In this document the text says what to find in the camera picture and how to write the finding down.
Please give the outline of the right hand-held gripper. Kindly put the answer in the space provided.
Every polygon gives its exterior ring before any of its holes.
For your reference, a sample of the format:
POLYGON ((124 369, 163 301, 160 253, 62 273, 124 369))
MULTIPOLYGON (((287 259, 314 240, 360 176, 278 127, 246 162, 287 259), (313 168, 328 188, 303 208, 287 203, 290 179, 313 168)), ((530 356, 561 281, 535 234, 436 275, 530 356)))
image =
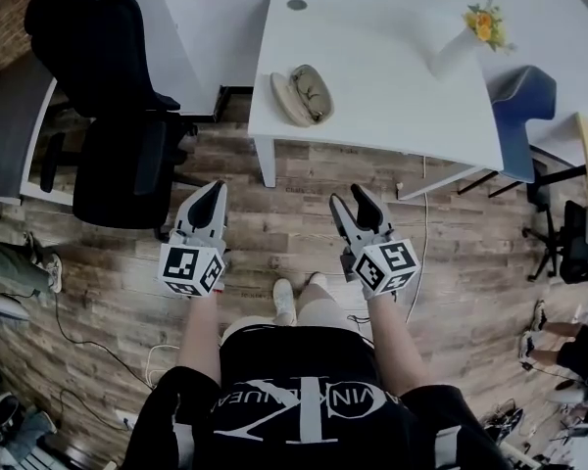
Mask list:
POLYGON ((413 243, 392 237, 389 209, 377 195, 360 184, 352 184, 350 190, 357 203, 356 212, 337 194, 329 199, 338 233, 347 243, 340 256, 345 278, 361 283, 366 301, 395 294, 419 272, 413 243))

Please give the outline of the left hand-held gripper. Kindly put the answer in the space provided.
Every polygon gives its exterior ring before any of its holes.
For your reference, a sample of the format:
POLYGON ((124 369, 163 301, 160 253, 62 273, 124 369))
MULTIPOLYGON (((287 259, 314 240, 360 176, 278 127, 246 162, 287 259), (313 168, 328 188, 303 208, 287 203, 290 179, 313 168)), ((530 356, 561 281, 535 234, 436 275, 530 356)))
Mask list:
POLYGON ((180 205, 158 265, 158 279, 170 291, 187 298, 223 291, 226 210, 227 185, 221 180, 201 187, 180 205))

